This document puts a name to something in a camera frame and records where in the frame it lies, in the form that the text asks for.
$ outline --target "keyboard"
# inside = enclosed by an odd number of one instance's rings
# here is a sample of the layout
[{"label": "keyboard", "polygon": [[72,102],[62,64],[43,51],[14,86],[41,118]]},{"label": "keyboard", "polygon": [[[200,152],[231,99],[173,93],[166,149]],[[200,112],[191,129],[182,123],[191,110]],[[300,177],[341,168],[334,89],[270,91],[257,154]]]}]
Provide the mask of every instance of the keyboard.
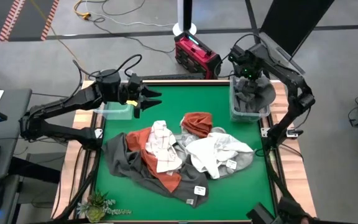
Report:
[{"label": "keyboard", "polygon": [[189,73],[181,75],[151,75],[143,76],[143,80],[203,80],[205,79],[204,73]]}]

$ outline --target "wooden table frame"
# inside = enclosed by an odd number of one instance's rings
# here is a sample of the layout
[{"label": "wooden table frame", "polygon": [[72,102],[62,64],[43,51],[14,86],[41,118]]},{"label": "wooden table frame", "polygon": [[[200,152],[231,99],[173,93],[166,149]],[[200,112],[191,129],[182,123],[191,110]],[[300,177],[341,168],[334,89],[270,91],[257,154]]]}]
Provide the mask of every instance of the wooden table frame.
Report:
[{"label": "wooden table frame", "polygon": [[[85,81],[82,88],[86,88],[92,83],[93,81]],[[229,80],[145,80],[144,83],[150,83],[153,85],[172,85],[172,83],[185,83],[186,85],[199,85],[200,83],[208,85],[227,85]],[[276,90],[276,99],[270,105],[271,116],[269,116],[269,118],[261,119],[260,121],[260,125],[263,127],[269,127],[270,125],[279,122],[287,113],[288,101],[284,84],[276,80],[272,80],[272,84]],[[94,128],[103,127],[103,116],[95,114],[92,111],[77,110],[74,117],[73,128],[81,129],[90,126]],[[284,144],[300,151],[297,140],[287,139]],[[80,149],[80,147],[81,144],[77,141],[70,141],[68,144],[65,162],[62,168],[61,196],[58,200],[57,192],[55,204],[52,210],[55,210],[57,202],[59,201],[57,212],[54,217],[59,216],[59,214],[61,214],[64,208],[69,204],[71,198],[73,198],[76,194],[78,186],[80,186],[80,184],[84,181],[85,177],[89,174],[92,168],[96,153],[85,152]],[[293,152],[288,151],[286,147],[280,146],[278,151],[270,153],[270,160],[272,161],[273,167],[278,174],[281,174],[281,177],[285,178],[287,188],[294,196],[295,200],[306,212],[308,212],[312,217],[315,217],[316,212],[313,205],[313,199],[311,198],[309,183],[302,159]],[[91,187],[93,186],[89,186],[87,191],[84,193],[83,200],[85,200],[89,195]],[[273,201],[277,202],[281,197],[281,192],[277,186],[272,187],[272,190],[273,195],[276,196]]]}]

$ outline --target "small plant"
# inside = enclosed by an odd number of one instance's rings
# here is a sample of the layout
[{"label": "small plant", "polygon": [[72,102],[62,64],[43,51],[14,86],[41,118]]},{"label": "small plant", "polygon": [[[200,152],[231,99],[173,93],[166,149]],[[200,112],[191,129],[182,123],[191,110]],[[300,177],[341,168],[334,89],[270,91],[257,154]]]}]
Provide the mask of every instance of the small plant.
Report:
[{"label": "small plant", "polygon": [[128,215],[132,211],[127,209],[112,209],[116,204],[115,200],[106,199],[108,193],[102,195],[97,190],[92,195],[88,196],[88,201],[84,204],[78,203],[78,214],[85,214],[91,223],[97,223],[106,215]]}]

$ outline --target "table leg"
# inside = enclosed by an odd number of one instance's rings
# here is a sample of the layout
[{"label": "table leg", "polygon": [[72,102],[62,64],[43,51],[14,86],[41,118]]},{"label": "table leg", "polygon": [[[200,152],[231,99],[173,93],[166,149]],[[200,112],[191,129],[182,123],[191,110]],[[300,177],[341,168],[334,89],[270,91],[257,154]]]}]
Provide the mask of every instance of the table leg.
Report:
[{"label": "table leg", "polygon": [[45,182],[58,184],[60,181],[60,171],[49,167],[44,167],[24,159],[13,157],[9,166],[9,175],[20,175],[30,177]]}]

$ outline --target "white cloth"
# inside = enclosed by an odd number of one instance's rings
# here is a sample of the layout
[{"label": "white cloth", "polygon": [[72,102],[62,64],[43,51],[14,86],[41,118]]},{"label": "white cloth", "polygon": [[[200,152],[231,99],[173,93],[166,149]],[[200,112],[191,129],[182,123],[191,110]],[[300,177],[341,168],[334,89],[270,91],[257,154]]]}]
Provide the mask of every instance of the white cloth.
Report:
[{"label": "white cloth", "polygon": [[177,142],[165,121],[156,121],[146,142],[146,151],[157,158],[157,172],[177,170],[182,164],[173,145]]},{"label": "white cloth", "polygon": [[236,168],[239,170],[248,166],[254,155],[253,150],[246,143],[223,133],[209,133],[206,138],[189,143],[186,150],[191,154],[191,162],[198,172],[208,171],[213,179],[221,177],[219,166],[226,166],[228,159],[239,155],[235,159],[237,164],[241,164]]}]

